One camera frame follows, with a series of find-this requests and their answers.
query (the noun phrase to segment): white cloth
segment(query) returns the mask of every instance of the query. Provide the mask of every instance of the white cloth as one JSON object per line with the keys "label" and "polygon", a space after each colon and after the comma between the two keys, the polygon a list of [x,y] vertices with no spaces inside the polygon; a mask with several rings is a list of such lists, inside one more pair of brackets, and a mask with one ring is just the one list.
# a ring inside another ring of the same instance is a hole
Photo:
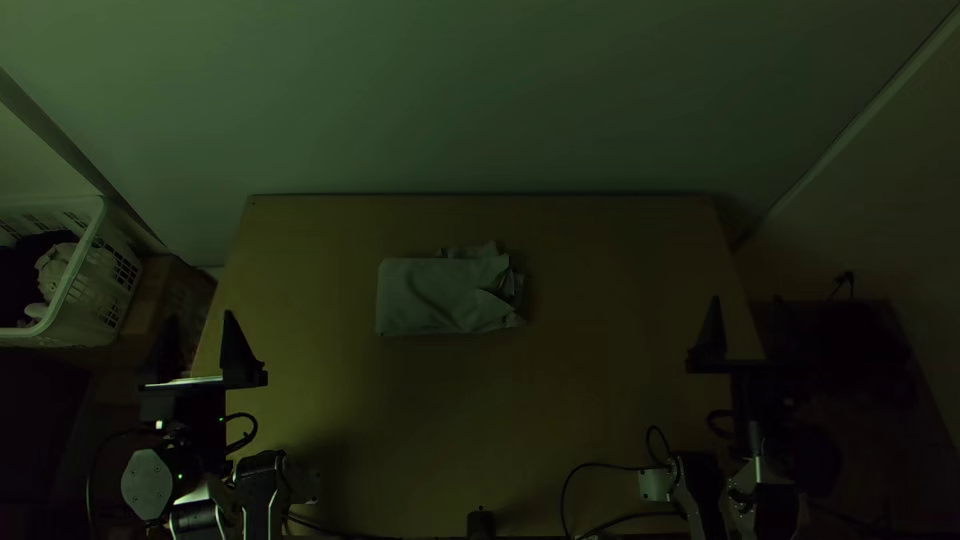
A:
{"label": "white cloth", "polygon": [[517,315],[523,276],[496,244],[445,248],[435,258],[380,263],[380,336],[482,333],[524,323]]}

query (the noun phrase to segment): wooden table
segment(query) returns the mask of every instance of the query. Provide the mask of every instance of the wooden table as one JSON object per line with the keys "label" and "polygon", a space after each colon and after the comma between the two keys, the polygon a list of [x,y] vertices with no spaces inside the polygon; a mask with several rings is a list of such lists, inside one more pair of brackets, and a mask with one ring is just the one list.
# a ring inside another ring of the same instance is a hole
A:
{"label": "wooden table", "polygon": [[[381,259],[489,240],[529,275],[528,326],[374,335]],[[194,373],[218,372],[222,312],[234,310],[270,384],[229,392],[227,410],[260,421],[242,455],[283,448],[321,472],[321,504],[299,512],[368,534],[463,536],[467,512],[484,505],[501,535],[559,536],[567,472],[651,464],[649,424],[674,449],[721,448],[704,417],[729,407],[728,380],[684,371],[714,294],[731,356],[759,355],[704,198],[254,197]],[[664,509],[635,486],[630,473],[582,473],[568,497],[573,532]],[[617,530],[686,526],[666,517]]]}

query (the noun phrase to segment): white plastic basket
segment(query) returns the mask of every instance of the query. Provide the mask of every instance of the white plastic basket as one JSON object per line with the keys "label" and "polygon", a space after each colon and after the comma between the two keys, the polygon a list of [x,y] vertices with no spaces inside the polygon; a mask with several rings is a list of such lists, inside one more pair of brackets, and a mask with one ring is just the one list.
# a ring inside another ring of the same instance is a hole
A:
{"label": "white plastic basket", "polygon": [[47,314],[30,328],[0,328],[0,346],[72,347],[113,341],[141,268],[129,239],[115,225],[115,212],[102,197],[0,204],[0,245],[13,246],[23,236],[63,229],[80,238]]}

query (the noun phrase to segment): wire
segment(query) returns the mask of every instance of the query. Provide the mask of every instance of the wire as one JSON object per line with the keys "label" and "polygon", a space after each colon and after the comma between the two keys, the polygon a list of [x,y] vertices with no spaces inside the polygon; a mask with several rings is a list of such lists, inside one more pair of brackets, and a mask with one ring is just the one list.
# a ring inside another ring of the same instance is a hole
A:
{"label": "wire", "polygon": [[86,505],[87,505],[87,525],[89,525],[90,527],[90,536],[94,538],[94,540],[100,538],[100,534],[97,531],[96,521],[93,519],[93,494],[92,494],[93,493],[93,486],[92,486],[93,477],[94,477],[94,474],[96,474],[97,472],[97,462],[100,461],[100,454],[103,453],[104,448],[106,448],[108,444],[110,444],[111,442],[121,437],[126,437],[127,435],[131,435],[133,433],[153,433],[153,432],[143,428],[129,428],[129,429],[124,429],[111,434],[106,439],[101,441],[99,446],[97,446],[97,450],[93,454],[93,460],[90,462],[90,468],[87,470],[87,478],[84,486],[84,489],[86,491],[85,497],[86,497]]}
{"label": "wire", "polygon": [[654,433],[660,435],[660,440],[663,442],[663,448],[667,451],[667,459],[673,457],[673,452],[670,451],[670,443],[667,442],[667,436],[664,435],[663,430],[656,425],[651,425],[647,428],[647,454],[654,463],[662,467],[666,467],[667,462],[657,457],[657,455],[653,452],[653,445],[650,444],[650,436]]}
{"label": "wire", "polygon": [[857,279],[856,275],[849,270],[833,278],[833,282],[836,283],[837,286],[833,289],[833,292],[830,293],[830,296],[828,296],[827,299],[823,301],[823,303],[829,304],[830,301],[833,300],[833,297],[836,296],[838,292],[840,292],[840,289],[842,289],[843,286],[848,283],[850,284],[850,299],[853,300],[853,284],[856,281],[856,279]]}
{"label": "wire", "polygon": [[344,538],[361,538],[361,539],[364,539],[364,540],[400,540],[400,539],[394,538],[394,537],[392,537],[392,536],[372,536],[372,535],[369,535],[369,534],[347,533],[347,532],[343,532],[343,531],[336,531],[336,530],[333,530],[333,529],[328,529],[328,528],[326,528],[326,527],[323,527],[323,526],[321,526],[321,525],[318,525],[318,524],[316,524],[316,523],[313,523],[312,521],[308,520],[307,518],[305,518],[305,517],[303,517],[303,516],[294,514],[294,513],[292,513],[292,512],[287,512],[286,514],[283,515],[283,517],[289,519],[290,521],[292,521],[292,522],[294,522],[294,523],[299,523],[300,525],[303,525],[304,527],[306,527],[306,528],[308,528],[308,529],[313,529],[313,530],[315,530],[315,531],[317,531],[317,532],[319,532],[319,533],[323,533],[323,534],[325,534],[325,535],[327,535],[327,536],[341,536],[341,537],[344,537]]}
{"label": "wire", "polygon": [[615,471],[627,471],[627,472],[639,472],[639,471],[648,471],[651,469],[659,469],[660,467],[625,467],[623,465],[612,465],[610,463],[597,463],[597,462],[588,462],[581,463],[573,468],[570,471],[570,474],[567,475],[567,479],[563,482],[563,489],[560,490],[560,525],[563,527],[563,536],[566,538],[573,538],[570,535],[570,529],[567,528],[567,512],[566,512],[566,503],[567,503],[567,487],[570,485],[570,480],[573,479],[573,476],[577,474],[577,471],[582,469],[612,469]]}
{"label": "wire", "polygon": [[224,451],[225,455],[232,454],[237,450],[243,448],[244,446],[250,444],[250,442],[252,442],[253,439],[257,436],[257,431],[260,430],[260,426],[259,424],[257,424],[257,419],[254,418],[253,415],[250,413],[240,412],[240,413],[228,414],[227,416],[224,416],[223,419],[220,421],[224,425],[226,425],[227,422],[234,420],[236,418],[246,418],[247,420],[250,420],[250,424],[252,427],[251,427],[250,433],[244,432],[243,437],[241,437],[240,440],[234,441],[227,445],[227,448]]}
{"label": "wire", "polygon": [[604,530],[609,529],[610,527],[613,527],[614,525],[619,525],[619,524],[623,523],[624,521],[631,521],[631,520],[634,520],[634,519],[647,518],[647,517],[679,516],[679,515],[680,515],[679,512],[640,512],[640,513],[636,513],[636,514],[627,514],[627,515],[625,515],[625,516],[620,516],[620,517],[618,517],[618,518],[616,518],[616,519],[611,519],[610,521],[607,521],[607,522],[605,522],[605,523],[603,523],[603,524],[601,524],[601,525],[597,525],[596,527],[594,527],[594,528],[590,529],[589,531],[587,531],[587,532],[581,534],[580,536],[578,536],[577,539],[579,540],[579,539],[581,539],[581,538],[589,538],[589,537],[591,537],[591,536],[600,534],[600,533],[603,532]]}
{"label": "wire", "polygon": [[[567,479],[564,480],[564,482],[563,482],[563,489],[560,490],[560,526],[563,527],[563,536],[564,536],[564,538],[573,538],[573,537],[570,535],[570,529],[567,528],[567,510],[566,510],[566,503],[567,503],[567,487],[569,487],[569,485],[570,485],[570,480],[573,479],[573,476],[574,476],[575,474],[577,474],[577,471],[579,471],[579,470],[581,470],[581,469],[595,468],[595,469],[612,469],[612,470],[615,470],[615,471],[639,472],[639,471],[649,471],[649,470],[652,470],[652,469],[660,469],[660,468],[663,468],[663,467],[667,467],[667,466],[668,466],[668,463],[667,463],[666,461],[660,459],[660,458],[656,455],[656,453],[654,453],[654,451],[653,451],[653,445],[651,444],[651,436],[652,436],[654,433],[656,433],[656,434],[658,434],[658,435],[660,436],[660,441],[663,443],[663,448],[667,451],[667,459],[673,458],[673,455],[674,455],[674,454],[673,454],[673,451],[670,450],[670,443],[667,442],[667,437],[666,437],[666,435],[663,434],[663,430],[660,429],[660,428],[659,428],[658,426],[656,426],[656,425],[651,425],[650,427],[647,428],[647,433],[646,433],[647,454],[650,456],[650,459],[651,459],[654,463],[657,464],[656,466],[654,466],[654,467],[626,467],[626,466],[623,466],[623,465],[613,465],[613,464],[610,464],[610,463],[599,463],[599,462],[591,461],[591,462],[587,462],[587,463],[581,463],[580,465],[577,465],[576,467],[574,467],[572,471],[570,471],[570,473],[567,475]],[[607,528],[607,527],[612,527],[612,526],[616,525],[617,523],[621,523],[621,522],[623,522],[623,521],[627,521],[627,520],[631,520],[631,519],[637,519],[637,518],[640,518],[640,517],[646,517],[646,516],[648,516],[648,515],[649,515],[649,516],[656,516],[656,515],[671,515],[671,516],[673,516],[673,515],[680,515],[680,513],[679,513],[679,512],[648,512],[648,513],[644,513],[644,514],[630,514],[629,516],[623,516],[623,517],[621,517],[621,518],[617,518],[616,520],[614,520],[614,521],[611,522],[611,523],[605,523],[605,524],[600,525],[600,526],[598,526],[598,527],[594,527],[594,528],[590,529],[590,532],[593,533],[594,531],[602,530],[602,529],[605,529],[605,528]]]}

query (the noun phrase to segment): wall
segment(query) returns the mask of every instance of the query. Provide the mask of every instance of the wall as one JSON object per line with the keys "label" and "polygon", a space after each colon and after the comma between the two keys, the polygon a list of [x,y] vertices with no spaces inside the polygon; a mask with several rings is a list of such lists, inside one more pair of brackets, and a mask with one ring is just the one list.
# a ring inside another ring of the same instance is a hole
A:
{"label": "wall", "polygon": [[7,0],[0,65],[216,266],[253,193],[718,193],[742,229],[955,4]]}
{"label": "wall", "polygon": [[960,444],[960,13],[737,252],[752,298],[818,299],[856,271],[889,298]]}
{"label": "wall", "polygon": [[0,103],[0,199],[99,193]]}

